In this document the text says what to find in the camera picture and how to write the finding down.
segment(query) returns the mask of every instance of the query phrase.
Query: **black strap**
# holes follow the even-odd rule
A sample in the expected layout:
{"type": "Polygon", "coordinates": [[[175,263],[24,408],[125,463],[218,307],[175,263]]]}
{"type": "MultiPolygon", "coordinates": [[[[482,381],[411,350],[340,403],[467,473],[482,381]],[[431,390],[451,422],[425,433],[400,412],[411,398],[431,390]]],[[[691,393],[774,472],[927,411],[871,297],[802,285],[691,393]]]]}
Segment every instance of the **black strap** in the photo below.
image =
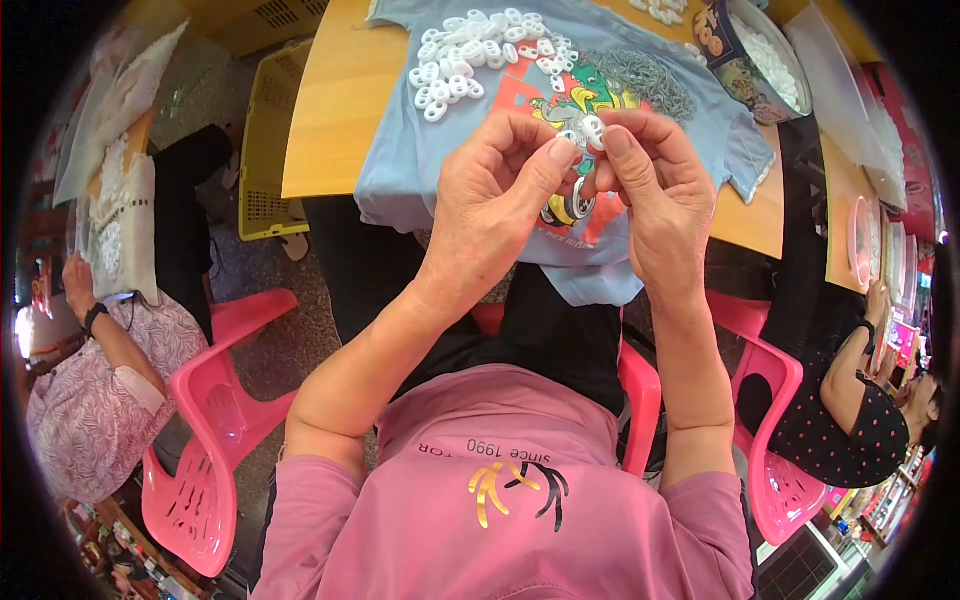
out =
{"type": "Polygon", "coordinates": [[[876,327],[874,324],[870,323],[866,319],[861,319],[860,323],[856,324],[857,327],[866,327],[867,332],[870,333],[870,340],[867,342],[867,347],[863,349],[863,353],[867,356],[873,356],[874,350],[876,349],[876,343],[874,338],[876,336],[876,327]]]}
{"type": "Polygon", "coordinates": [[[84,319],[84,332],[87,336],[91,338],[93,337],[93,322],[96,320],[98,315],[102,314],[109,314],[107,312],[107,308],[102,302],[97,302],[93,305],[93,308],[86,311],[86,318],[84,319]]]}

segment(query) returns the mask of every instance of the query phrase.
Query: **yellow plastic crate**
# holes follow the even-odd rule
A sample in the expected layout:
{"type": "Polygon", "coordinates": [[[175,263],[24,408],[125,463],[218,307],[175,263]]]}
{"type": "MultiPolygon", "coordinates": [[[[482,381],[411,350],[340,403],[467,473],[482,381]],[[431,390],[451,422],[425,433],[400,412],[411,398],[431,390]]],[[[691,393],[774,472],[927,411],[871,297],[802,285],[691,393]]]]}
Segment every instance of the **yellow plastic crate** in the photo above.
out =
{"type": "MultiPolygon", "coordinates": [[[[329,0],[270,0],[247,9],[207,35],[236,58],[298,36],[314,36],[329,0]]],[[[235,0],[230,12],[246,8],[251,0],[235,0]]]]}
{"type": "Polygon", "coordinates": [[[280,198],[287,138],[303,68],[313,40],[284,48],[260,62],[247,108],[240,160],[240,239],[245,242],[308,231],[280,198]]]}

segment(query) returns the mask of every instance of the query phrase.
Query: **hand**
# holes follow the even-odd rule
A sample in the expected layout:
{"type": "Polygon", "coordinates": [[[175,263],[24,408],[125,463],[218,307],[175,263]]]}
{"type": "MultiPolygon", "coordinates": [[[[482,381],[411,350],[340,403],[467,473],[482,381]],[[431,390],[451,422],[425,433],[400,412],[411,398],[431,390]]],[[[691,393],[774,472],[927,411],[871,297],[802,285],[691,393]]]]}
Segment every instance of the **hand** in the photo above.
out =
{"type": "Polygon", "coordinates": [[[867,290],[867,314],[864,316],[874,328],[880,327],[890,310],[890,291],[887,286],[877,279],[870,284],[867,290]]]}
{"type": "Polygon", "coordinates": [[[66,303],[77,320],[83,323],[86,313],[97,303],[97,299],[93,296],[93,272],[79,252],[74,252],[63,265],[63,290],[66,292],[66,303]]]}
{"type": "Polygon", "coordinates": [[[467,314],[513,267],[543,205],[571,193],[581,157],[539,119],[492,113],[441,168],[420,301],[453,321],[467,314]]]}
{"type": "Polygon", "coordinates": [[[674,121],[638,109],[603,110],[605,152],[581,194],[619,192],[630,218],[630,262],[651,302],[704,290],[713,181],[674,121]]]}

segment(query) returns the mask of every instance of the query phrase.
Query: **tiled floor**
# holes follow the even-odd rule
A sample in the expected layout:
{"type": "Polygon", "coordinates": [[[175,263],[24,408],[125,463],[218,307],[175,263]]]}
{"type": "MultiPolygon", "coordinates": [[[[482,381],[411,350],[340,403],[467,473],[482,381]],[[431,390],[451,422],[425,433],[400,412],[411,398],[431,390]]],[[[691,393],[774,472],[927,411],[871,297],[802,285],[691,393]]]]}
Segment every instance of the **tiled floor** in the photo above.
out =
{"type": "MultiPolygon", "coordinates": [[[[246,111],[253,75],[260,59],[270,51],[232,60],[227,52],[201,40],[171,66],[158,96],[152,141],[162,149],[208,123],[240,123],[246,111]]],[[[329,297],[316,259],[308,254],[292,262],[276,239],[241,242],[237,235],[236,190],[227,192],[220,176],[199,189],[199,199],[219,223],[212,228],[219,251],[211,272],[217,301],[236,300],[256,292],[284,287],[292,290],[300,307],[282,317],[251,346],[236,350],[236,370],[254,398],[270,400],[298,388],[302,380],[339,346],[330,317],[329,297]]],[[[756,295],[762,282],[756,254],[722,244],[711,244],[708,254],[708,284],[725,292],[756,295]]],[[[502,300],[507,281],[489,297],[502,300]]],[[[653,339],[650,309],[645,294],[625,311],[626,320],[653,339]]],[[[718,332],[725,363],[736,368],[743,352],[735,336],[718,332]]],[[[161,441],[177,455],[189,428],[176,421],[161,441]]],[[[249,563],[262,527],[268,497],[268,478],[282,444],[282,427],[271,434],[236,470],[238,509],[235,564],[249,563]]]]}

